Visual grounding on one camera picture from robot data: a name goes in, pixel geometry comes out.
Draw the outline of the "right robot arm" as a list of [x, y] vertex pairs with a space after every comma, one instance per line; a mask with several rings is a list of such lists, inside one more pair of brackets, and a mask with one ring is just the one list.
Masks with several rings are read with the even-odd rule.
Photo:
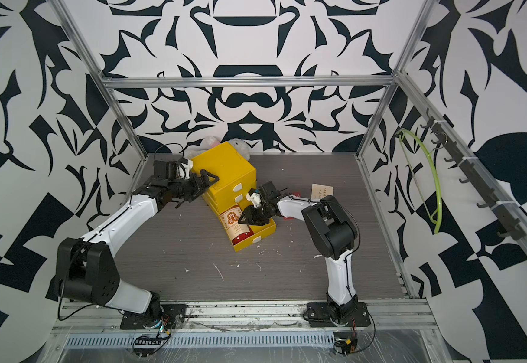
[[358, 228], [337, 199], [302, 198], [283, 194], [267, 182], [246, 194], [248, 206], [239, 222], [263, 226], [272, 217], [281, 216], [305, 222], [317, 251], [325, 258], [328, 274], [328, 320], [341, 324], [358, 308], [353, 286], [352, 256], [359, 246]]

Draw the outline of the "cream postcard red emblem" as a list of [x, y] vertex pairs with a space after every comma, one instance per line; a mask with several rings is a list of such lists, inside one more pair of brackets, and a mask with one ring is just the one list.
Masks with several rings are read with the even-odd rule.
[[219, 215], [222, 226], [232, 245], [237, 245], [254, 235], [249, 225], [239, 222], [241, 215], [242, 209], [239, 205], [234, 205]]

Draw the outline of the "beige postcard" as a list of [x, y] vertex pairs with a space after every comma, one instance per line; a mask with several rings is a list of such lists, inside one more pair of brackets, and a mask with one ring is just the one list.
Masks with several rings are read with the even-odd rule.
[[334, 195], [334, 188], [329, 185], [312, 184], [311, 198], [313, 200], [321, 200], [327, 196]]

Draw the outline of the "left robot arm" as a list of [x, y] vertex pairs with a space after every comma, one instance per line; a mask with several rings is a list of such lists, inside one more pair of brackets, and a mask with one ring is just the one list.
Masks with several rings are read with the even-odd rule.
[[123, 207], [82, 237], [60, 243], [54, 279], [57, 296], [119, 310], [157, 325], [164, 317], [159, 295], [122, 280], [115, 256], [167, 204], [191, 203], [220, 180], [205, 169], [194, 171], [193, 166], [186, 158], [156, 160], [153, 175]]

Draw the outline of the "yellow bottom drawer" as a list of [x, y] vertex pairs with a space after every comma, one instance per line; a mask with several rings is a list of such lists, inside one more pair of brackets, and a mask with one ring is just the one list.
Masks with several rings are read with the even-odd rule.
[[273, 219], [264, 226], [240, 223], [239, 219], [243, 212], [242, 205], [236, 204], [219, 214], [219, 220], [235, 252], [258, 244], [276, 231], [276, 223]]

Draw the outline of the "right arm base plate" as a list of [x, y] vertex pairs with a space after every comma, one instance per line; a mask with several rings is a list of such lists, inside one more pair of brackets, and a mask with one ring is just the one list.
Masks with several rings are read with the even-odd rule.
[[355, 300], [343, 306], [332, 302], [309, 302], [302, 317], [312, 328], [352, 328], [354, 325], [365, 328], [372, 324], [367, 305]]

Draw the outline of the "yellow plastic drawer cabinet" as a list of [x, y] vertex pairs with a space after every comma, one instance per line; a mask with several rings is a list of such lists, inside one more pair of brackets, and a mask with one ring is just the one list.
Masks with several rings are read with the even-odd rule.
[[202, 195], [217, 216], [236, 204], [243, 208], [249, 204], [245, 195], [256, 188], [257, 171], [229, 142], [199, 154], [192, 161], [193, 172], [206, 169], [220, 178]]

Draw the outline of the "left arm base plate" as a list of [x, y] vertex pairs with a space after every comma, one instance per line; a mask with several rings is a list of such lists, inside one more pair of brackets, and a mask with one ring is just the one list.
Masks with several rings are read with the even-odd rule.
[[121, 330], [142, 330], [175, 328], [186, 319], [186, 304], [168, 303], [151, 304], [148, 310], [142, 314], [125, 312], [121, 321]]

